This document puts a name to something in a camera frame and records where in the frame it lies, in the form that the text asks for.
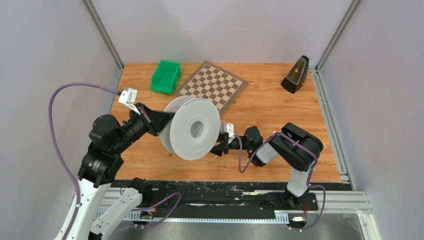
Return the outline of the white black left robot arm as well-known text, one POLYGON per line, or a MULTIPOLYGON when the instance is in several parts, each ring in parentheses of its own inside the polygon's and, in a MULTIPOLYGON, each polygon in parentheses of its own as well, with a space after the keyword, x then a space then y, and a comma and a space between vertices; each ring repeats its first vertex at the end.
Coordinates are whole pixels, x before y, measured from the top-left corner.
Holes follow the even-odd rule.
POLYGON ((134 178, 129 186, 100 217, 96 217, 105 194, 123 165, 122 153, 148 133, 158 136, 172 121, 175 113, 151 110, 135 104, 129 119, 122 124, 111 114, 99 116, 89 133, 91 140, 82 158, 75 184, 75 195, 57 240, 106 240, 137 206, 153 201, 152 186, 134 178))

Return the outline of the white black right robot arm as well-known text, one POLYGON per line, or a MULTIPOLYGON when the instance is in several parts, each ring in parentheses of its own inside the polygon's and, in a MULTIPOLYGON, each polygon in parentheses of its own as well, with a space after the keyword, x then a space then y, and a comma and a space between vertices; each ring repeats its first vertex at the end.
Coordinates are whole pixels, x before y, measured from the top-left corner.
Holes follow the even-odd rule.
POLYGON ((274 158, 282 157, 291 167, 283 202, 298 209, 306 201, 312 172, 323 149, 321 140, 291 122, 267 139, 262 137, 257 126, 247 128, 244 135, 239 136, 235 134, 234 126, 225 122, 210 152, 221 157, 230 150, 238 150, 240 154, 246 151, 248 162, 238 167, 240 173, 244 173, 250 164, 263 167, 274 158))

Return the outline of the white perforated cable spool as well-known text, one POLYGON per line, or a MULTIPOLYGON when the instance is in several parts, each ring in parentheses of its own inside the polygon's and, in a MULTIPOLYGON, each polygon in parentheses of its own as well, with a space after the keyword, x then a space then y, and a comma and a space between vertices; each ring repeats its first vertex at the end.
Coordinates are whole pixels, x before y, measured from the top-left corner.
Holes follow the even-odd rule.
POLYGON ((174 117, 159 134, 162 145, 187 161, 206 156, 216 144, 221 129, 217 107, 204 98, 180 96, 164 110, 174 113, 174 117))

